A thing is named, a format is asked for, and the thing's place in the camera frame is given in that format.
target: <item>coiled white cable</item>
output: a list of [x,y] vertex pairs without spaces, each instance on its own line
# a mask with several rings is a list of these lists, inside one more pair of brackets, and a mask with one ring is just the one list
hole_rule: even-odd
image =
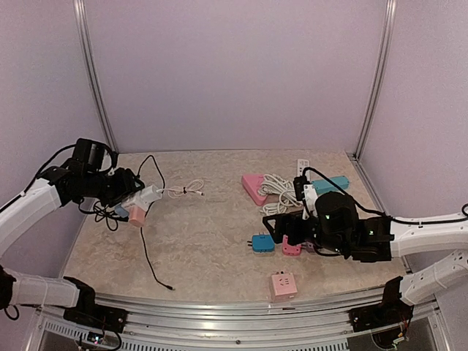
[[201,179],[195,179],[188,183],[186,186],[172,186],[170,188],[159,189],[159,192],[165,190],[171,199],[176,199],[177,197],[184,196],[185,194],[199,194],[205,196],[200,190],[203,188],[205,183]]
[[295,199],[295,191],[292,181],[287,181],[277,174],[265,174],[262,186],[258,189],[258,194],[278,195],[277,203],[267,203],[260,210],[266,216],[283,214],[290,207],[301,207],[302,203]]

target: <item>pink plug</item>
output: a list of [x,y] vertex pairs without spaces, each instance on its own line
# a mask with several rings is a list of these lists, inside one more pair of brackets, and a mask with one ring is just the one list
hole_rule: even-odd
[[145,210],[136,205],[130,206],[129,212],[129,223],[136,227],[141,228],[145,225]]
[[289,245],[287,243],[287,235],[283,235],[283,244],[282,244],[282,251],[283,254],[287,256],[299,256],[301,254],[302,245]]
[[298,293],[293,274],[284,272],[271,276],[270,290],[273,302],[288,301]]

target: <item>black cable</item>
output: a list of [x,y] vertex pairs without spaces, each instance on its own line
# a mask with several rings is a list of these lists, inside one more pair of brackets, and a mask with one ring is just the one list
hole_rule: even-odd
[[336,187],[340,192],[342,192],[343,194],[349,196],[352,198],[352,201],[354,201],[354,203],[356,204],[357,207],[359,207],[362,211],[368,213],[368,214],[376,214],[378,216],[382,216],[382,217],[387,217],[387,214],[385,212],[381,212],[381,211],[378,211],[378,210],[371,210],[369,208],[365,208],[364,206],[362,206],[353,196],[351,196],[350,194],[348,194],[343,188],[341,188],[337,183],[335,183],[334,181],[332,181],[331,179],[329,179],[329,177],[327,177],[325,174],[321,173],[319,170],[316,170],[315,168],[312,168],[312,167],[305,167],[302,171],[302,175],[305,176],[306,175],[306,172],[308,170],[311,170],[312,172],[314,172],[315,174],[319,175],[320,177],[322,177],[323,179],[325,179],[328,183],[330,183],[331,185],[333,185],[334,187]]
[[409,224],[409,225],[431,225],[431,224],[459,223],[459,222],[465,222],[466,220],[468,220],[467,208],[468,208],[468,203],[465,203],[465,204],[461,207],[461,212],[462,212],[463,215],[465,215],[464,218],[443,219],[443,220],[440,220],[440,221],[426,221],[426,222],[403,221],[403,220],[401,220],[401,219],[397,219],[397,218],[393,218],[393,217],[391,217],[391,219],[392,219],[392,221],[394,221],[395,223]]
[[[93,204],[93,211],[83,210],[81,208],[81,203],[78,205],[78,210],[82,214],[86,214],[86,215],[93,214],[94,215],[94,221],[96,223],[99,223],[103,219],[105,219],[105,224],[107,225],[107,228],[111,232],[117,231],[119,222],[128,222],[129,221],[128,218],[120,217],[115,211],[109,211],[107,206],[105,206],[104,208],[99,206],[98,204],[100,204],[100,201],[97,201],[97,202],[95,202]],[[109,222],[110,220],[114,221],[115,227],[110,226],[110,222]]]
[[[106,322],[100,320],[99,318],[96,318],[94,316],[91,316],[90,314],[87,314],[87,313],[84,313],[82,311],[78,311],[78,310],[74,310],[73,313],[79,313],[79,314],[82,314],[83,316],[86,316],[87,318],[91,318],[92,320],[98,322],[98,323],[101,323],[103,325],[106,325],[107,327],[111,327],[110,324],[107,324]],[[119,349],[121,349],[122,347],[122,338],[120,336],[119,333],[117,333],[116,331],[112,331],[116,336],[117,336],[117,339],[118,339],[118,346],[117,347],[114,347],[113,349],[105,349],[106,351],[117,351]]]
[[[150,206],[148,207],[148,210],[146,211],[145,213],[145,218],[146,216],[148,215],[148,212],[149,210],[151,210],[151,207],[154,203],[151,203]],[[149,260],[149,256],[148,256],[148,250],[146,249],[146,242],[145,242],[145,236],[143,234],[143,227],[140,228],[140,235],[141,235],[141,241],[143,242],[143,248],[145,249],[145,256],[146,256],[146,261],[148,262],[148,265],[149,265],[149,268],[151,269],[151,272],[153,274],[153,277],[154,277],[154,280],[156,280],[156,282],[158,284],[161,284],[163,287],[165,287],[166,289],[169,289],[169,290],[174,290],[173,287],[171,287],[170,285],[167,285],[167,284],[164,284],[163,282],[161,282],[158,277],[156,276],[156,274],[154,273],[154,269],[153,269],[153,265],[151,264],[151,261]]]
[[[325,179],[328,183],[330,183],[331,185],[333,185],[334,187],[336,187],[340,192],[342,192],[343,194],[347,195],[347,196],[350,196],[352,198],[352,201],[354,202],[354,204],[356,204],[357,207],[359,207],[362,211],[364,212],[367,212],[368,214],[376,214],[378,216],[381,216],[381,217],[387,217],[387,218],[390,218],[390,220],[392,220],[393,222],[395,223],[400,223],[400,224],[409,224],[409,225],[431,225],[431,224],[450,224],[450,223],[459,223],[459,222],[465,222],[468,220],[468,212],[467,212],[467,208],[468,208],[468,203],[465,203],[462,207],[461,207],[461,212],[463,215],[465,215],[464,218],[458,218],[458,219],[443,219],[443,220],[439,220],[439,221],[426,221],[426,222],[411,222],[411,221],[404,221],[404,220],[401,220],[401,219],[397,219],[397,218],[394,218],[392,216],[388,216],[385,212],[381,212],[381,211],[377,211],[377,210],[370,210],[368,208],[365,208],[364,206],[362,206],[353,196],[351,196],[350,194],[348,194],[346,191],[343,190],[343,188],[341,188],[338,184],[336,184],[334,181],[332,181],[331,179],[329,179],[326,175],[324,175],[323,173],[321,173],[319,170],[316,170],[315,168],[312,168],[312,167],[305,167],[302,171],[302,175],[305,176],[306,175],[306,171],[312,171],[314,173],[316,173],[317,175],[319,175],[320,177],[322,177],[323,179]],[[307,208],[307,205],[306,205],[306,202],[305,200],[303,201],[303,204],[304,204],[304,208],[306,209],[306,212],[308,215],[310,215],[309,213],[309,209]]]
[[149,159],[152,159],[152,160],[153,160],[154,166],[156,167],[156,169],[158,170],[159,175],[161,176],[161,179],[162,179],[162,188],[164,189],[164,188],[166,187],[166,180],[164,179],[164,176],[162,175],[161,170],[159,169],[158,162],[156,162],[156,159],[154,158],[153,155],[148,155],[148,156],[143,160],[143,162],[141,162],[141,165],[140,165],[139,168],[138,168],[137,177],[138,177],[138,178],[140,177],[141,168],[142,168],[143,165],[146,163],[146,161],[148,161]]
[[5,312],[5,314],[7,315],[9,320],[19,320],[20,319],[20,310],[16,306],[13,306],[13,309],[16,312],[16,316],[14,316],[14,317],[12,317],[10,313],[8,313],[8,307],[3,309],[3,312]]
[[[29,182],[29,184],[27,185],[27,187],[23,190],[24,193],[26,193],[28,190],[30,190],[32,184],[34,184],[34,182],[36,181],[37,177],[39,176],[40,173],[42,173],[42,171],[53,161],[53,159],[55,159],[59,154],[61,154],[62,152],[68,150],[68,149],[71,149],[71,148],[74,148],[76,144],[73,144],[73,145],[68,145],[68,146],[65,146],[63,148],[61,148],[60,150],[58,150],[51,158],[49,158],[47,160],[46,163],[44,163],[41,168],[36,172],[36,174],[34,175],[34,177],[32,178],[32,180]],[[12,198],[6,205],[4,205],[2,208],[0,208],[0,213],[5,211],[7,208],[9,208],[13,203],[15,203],[16,201],[18,201],[19,199],[21,199],[21,195],[16,195],[14,198]]]

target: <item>white power strip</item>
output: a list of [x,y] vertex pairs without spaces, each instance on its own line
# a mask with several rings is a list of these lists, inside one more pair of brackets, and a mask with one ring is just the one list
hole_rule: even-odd
[[[297,172],[297,177],[302,176],[302,172],[304,168],[310,167],[310,163],[308,159],[298,159],[298,172]],[[307,180],[310,181],[310,171],[307,172],[306,174]]]

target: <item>pink power strip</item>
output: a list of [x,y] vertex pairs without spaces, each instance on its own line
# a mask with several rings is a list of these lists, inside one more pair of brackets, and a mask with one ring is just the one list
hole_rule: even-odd
[[258,195],[258,189],[260,189],[262,183],[263,174],[244,174],[242,176],[242,185],[257,206],[265,205],[266,201],[266,196]]

